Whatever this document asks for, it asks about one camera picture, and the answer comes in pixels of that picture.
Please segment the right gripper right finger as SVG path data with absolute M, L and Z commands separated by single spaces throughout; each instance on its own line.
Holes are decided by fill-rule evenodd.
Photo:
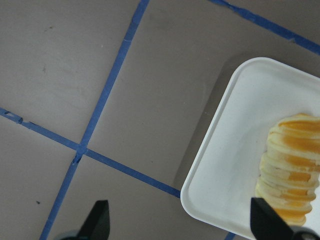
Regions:
M 263 199 L 250 200 L 250 230 L 256 240 L 292 240 L 294 231 Z

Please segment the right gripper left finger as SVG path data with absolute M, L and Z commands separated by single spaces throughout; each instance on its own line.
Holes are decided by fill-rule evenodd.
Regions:
M 95 202 L 77 234 L 78 240 L 107 240 L 110 235 L 110 211 L 108 200 Z

